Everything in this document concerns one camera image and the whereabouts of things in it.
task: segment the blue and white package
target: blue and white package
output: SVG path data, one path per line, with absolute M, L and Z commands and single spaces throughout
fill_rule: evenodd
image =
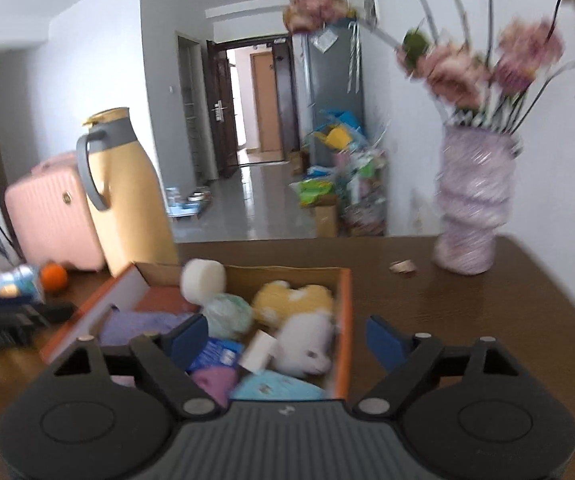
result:
M 212 366 L 225 366 L 235 368 L 238 364 L 238 358 L 243 350 L 243 345 L 236 341 L 214 339 L 207 340 L 207 345 L 198 355 L 194 362 L 187 369 L 189 373 L 210 368 Z

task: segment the thermos lid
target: thermos lid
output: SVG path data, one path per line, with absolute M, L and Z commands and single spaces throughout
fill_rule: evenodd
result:
M 83 123 L 83 126 L 94 126 L 96 124 L 105 124 L 110 123 L 112 121 L 116 121 L 117 119 L 125 119 L 125 118 L 129 118 L 129 108 L 127 107 L 110 108 L 109 110 L 103 110 L 102 112 L 94 114 Z

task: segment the gray handle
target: gray handle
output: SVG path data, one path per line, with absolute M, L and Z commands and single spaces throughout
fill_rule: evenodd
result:
M 106 136 L 107 134 L 103 130 L 97 130 L 96 132 L 90 132 L 83 135 L 76 143 L 76 162 L 83 189 L 90 197 L 91 203 L 93 203 L 94 207 L 99 211 L 107 211 L 109 209 L 109 205 L 107 205 L 103 195 L 98 192 L 96 184 L 94 184 L 94 178 L 91 176 L 90 141 L 101 140 Z

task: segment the tiled floor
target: tiled floor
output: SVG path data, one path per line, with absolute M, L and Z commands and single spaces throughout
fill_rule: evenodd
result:
M 301 209 L 289 184 L 289 164 L 240 168 L 227 180 L 210 186 L 213 202 L 200 218 L 173 221 L 177 242 L 314 238 L 311 212 Z
M 283 152 L 251 152 L 243 149 L 238 152 L 239 164 L 256 164 L 258 162 L 280 162 Z

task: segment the white plush toy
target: white plush toy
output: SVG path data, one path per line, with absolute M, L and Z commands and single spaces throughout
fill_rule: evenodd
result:
M 326 373 L 331 367 L 327 352 L 333 333 L 330 312 L 316 310 L 295 314 L 276 335 L 272 352 L 274 368 L 296 378 Z
M 190 260 L 183 267 L 180 291 L 189 303 L 205 306 L 225 292 L 225 267 L 213 260 Z

